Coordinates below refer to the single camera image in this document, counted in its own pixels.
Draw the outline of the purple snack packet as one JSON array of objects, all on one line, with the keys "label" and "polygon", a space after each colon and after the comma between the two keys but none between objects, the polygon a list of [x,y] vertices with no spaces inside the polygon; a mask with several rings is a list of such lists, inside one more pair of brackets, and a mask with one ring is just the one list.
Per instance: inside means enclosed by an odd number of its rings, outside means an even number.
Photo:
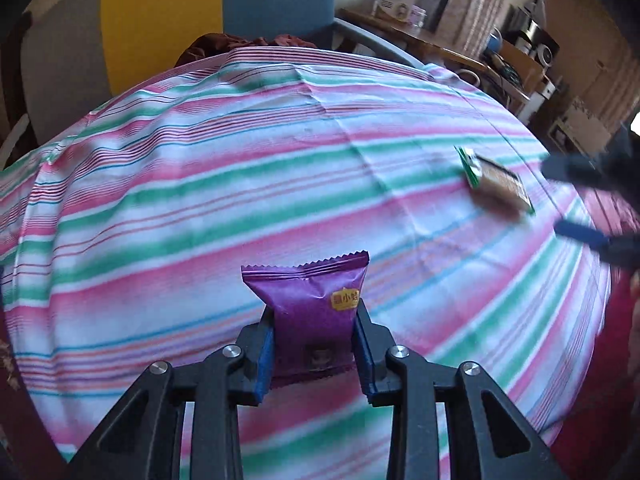
[{"label": "purple snack packet", "polygon": [[367,274],[367,252],[300,266],[242,266],[244,284],[273,312],[278,386],[352,366],[352,328]]}]

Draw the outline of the small cracker packet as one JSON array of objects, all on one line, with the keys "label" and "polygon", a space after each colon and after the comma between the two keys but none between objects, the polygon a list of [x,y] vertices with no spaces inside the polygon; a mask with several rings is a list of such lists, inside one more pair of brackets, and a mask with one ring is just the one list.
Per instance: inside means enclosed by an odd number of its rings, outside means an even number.
[{"label": "small cracker packet", "polygon": [[454,150],[460,158],[466,180],[473,191],[502,200],[524,214],[535,213],[534,205],[517,174],[491,159],[477,155],[470,148],[456,146]]}]

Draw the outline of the red blanket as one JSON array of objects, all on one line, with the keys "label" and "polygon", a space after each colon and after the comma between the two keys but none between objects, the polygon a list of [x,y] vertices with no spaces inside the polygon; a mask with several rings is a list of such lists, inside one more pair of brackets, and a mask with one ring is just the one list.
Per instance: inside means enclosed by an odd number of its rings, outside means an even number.
[{"label": "red blanket", "polygon": [[594,341],[588,372],[574,408],[551,445],[571,479],[605,479],[639,429],[632,414],[637,385],[629,379],[628,339],[639,326],[638,295],[631,272],[611,270],[612,288],[604,325]]}]

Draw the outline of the wooden desk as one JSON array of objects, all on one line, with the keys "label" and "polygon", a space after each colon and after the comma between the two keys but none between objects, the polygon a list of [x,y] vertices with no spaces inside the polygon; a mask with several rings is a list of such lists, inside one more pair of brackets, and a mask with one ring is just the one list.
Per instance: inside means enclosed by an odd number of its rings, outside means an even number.
[{"label": "wooden desk", "polygon": [[437,39],[424,29],[411,27],[407,24],[395,24],[380,20],[369,14],[345,8],[338,10],[337,16],[353,25],[371,27],[376,32],[384,32],[386,36],[393,40],[404,42],[407,47],[406,52],[423,63],[454,63],[467,70],[472,70],[477,75],[490,78],[516,103],[515,108],[517,110],[529,102],[529,96],[526,96],[521,89],[502,78],[486,63],[455,51],[445,41]]}]

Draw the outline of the striped bed sheet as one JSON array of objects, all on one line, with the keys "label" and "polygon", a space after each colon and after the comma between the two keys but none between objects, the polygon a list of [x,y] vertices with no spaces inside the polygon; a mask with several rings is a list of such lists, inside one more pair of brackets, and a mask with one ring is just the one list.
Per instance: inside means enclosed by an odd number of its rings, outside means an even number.
[{"label": "striped bed sheet", "polygon": [[[535,213],[469,187],[454,148],[517,174]],[[16,446],[69,460],[142,370],[254,322],[242,266],[364,250],[372,318],[427,359],[479,362],[547,442],[584,381],[608,269],[544,146],[455,74],[249,48],[158,75],[1,175],[1,387]]]}]

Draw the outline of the dark red cloth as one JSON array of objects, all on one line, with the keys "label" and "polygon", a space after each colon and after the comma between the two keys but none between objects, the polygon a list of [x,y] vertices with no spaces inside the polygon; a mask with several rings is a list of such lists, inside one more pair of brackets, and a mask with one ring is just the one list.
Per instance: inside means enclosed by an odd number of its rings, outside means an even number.
[{"label": "dark red cloth", "polygon": [[240,36],[218,34],[211,32],[198,37],[189,47],[184,50],[175,64],[176,67],[183,66],[202,58],[228,53],[232,50],[248,47],[301,47],[317,49],[317,46],[310,41],[292,35],[279,35],[271,40],[258,37],[252,40]]}]

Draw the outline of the tricolour headboard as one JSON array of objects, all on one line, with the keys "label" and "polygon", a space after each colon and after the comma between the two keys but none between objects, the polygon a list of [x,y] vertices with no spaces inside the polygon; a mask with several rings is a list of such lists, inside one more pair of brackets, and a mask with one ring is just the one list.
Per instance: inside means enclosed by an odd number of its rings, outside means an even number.
[{"label": "tricolour headboard", "polygon": [[26,113],[44,143],[169,70],[198,37],[291,35],[325,48],[333,18],[334,0],[58,0],[22,42]]}]

